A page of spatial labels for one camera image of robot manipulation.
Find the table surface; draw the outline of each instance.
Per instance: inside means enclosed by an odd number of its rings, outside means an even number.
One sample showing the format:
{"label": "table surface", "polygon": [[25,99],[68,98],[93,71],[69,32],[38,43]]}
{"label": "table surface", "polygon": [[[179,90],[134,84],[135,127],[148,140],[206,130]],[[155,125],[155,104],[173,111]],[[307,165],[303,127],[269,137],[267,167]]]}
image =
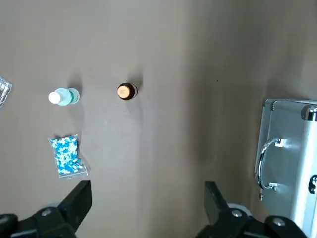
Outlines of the table surface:
{"label": "table surface", "polygon": [[[316,99],[314,1],[2,0],[0,212],[61,201],[48,138],[78,134],[93,206],[79,237],[193,237],[204,181],[261,218],[253,177],[261,104]],[[117,86],[143,81],[139,95]],[[78,104],[52,105],[73,86]]]}

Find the small bottle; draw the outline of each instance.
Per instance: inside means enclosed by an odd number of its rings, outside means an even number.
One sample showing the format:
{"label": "small bottle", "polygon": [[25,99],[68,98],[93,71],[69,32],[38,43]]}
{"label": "small bottle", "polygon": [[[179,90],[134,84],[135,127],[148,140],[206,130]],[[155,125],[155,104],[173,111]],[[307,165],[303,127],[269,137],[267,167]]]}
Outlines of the small bottle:
{"label": "small bottle", "polygon": [[57,88],[49,94],[49,101],[59,106],[78,103],[80,94],[75,88]]}
{"label": "small bottle", "polygon": [[117,89],[117,94],[123,100],[130,100],[137,96],[138,88],[133,83],[121,83]]}

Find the plastic bag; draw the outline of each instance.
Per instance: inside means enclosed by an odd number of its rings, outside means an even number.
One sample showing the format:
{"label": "plastic bag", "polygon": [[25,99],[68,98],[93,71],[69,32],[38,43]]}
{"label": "plastic bag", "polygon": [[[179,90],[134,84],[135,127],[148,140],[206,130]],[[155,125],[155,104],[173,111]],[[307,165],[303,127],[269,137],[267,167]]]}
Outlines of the plastic bag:
{"label": "plastic bag", "polygon": [[12,88],[12,84],[0,77],[0,107],[5,102]]}
{"label": "plastic bag", "polygon": [[49,139],[54,149],[54,157],[59,178],[87,176],[84,162],[78,157],[77,135]]}

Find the silver briefcase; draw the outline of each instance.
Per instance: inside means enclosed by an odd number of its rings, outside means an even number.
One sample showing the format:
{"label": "silver briefcase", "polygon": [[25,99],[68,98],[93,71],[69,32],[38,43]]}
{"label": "silver briefcase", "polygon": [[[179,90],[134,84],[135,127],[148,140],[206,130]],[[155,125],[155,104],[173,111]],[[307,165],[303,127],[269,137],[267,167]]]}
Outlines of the silver briefcase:
{"label": "silver briefcase", "polygon": [[259,134],[255,177],[270,215],[317,235],[317,101],[268,99]]}

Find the case handle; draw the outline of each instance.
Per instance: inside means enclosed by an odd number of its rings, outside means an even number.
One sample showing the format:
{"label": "case handle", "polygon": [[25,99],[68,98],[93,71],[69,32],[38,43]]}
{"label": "case handle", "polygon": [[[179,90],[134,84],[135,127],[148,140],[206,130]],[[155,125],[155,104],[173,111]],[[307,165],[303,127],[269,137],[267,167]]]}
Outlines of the case handle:
{"label": "case handle", "polygon": [[276,147],[283,147],[284,145],[284,139],[280,138],[272,138],[269,139],[262,147],[261,153],[260,153],[260,158],[259,158],[259,163],[258,163],[258,169],[257,169],[257,180],[258,180],[258,185],[260,186],[261,189],[276,189],[278,186],[277,183],[269,182],[267,185],[264,184],[263,182],[263,177],[262,177],[262,170],[263,170],[263,164],[265,162],[265,152],[269,148],[270,145],[274,144]]}

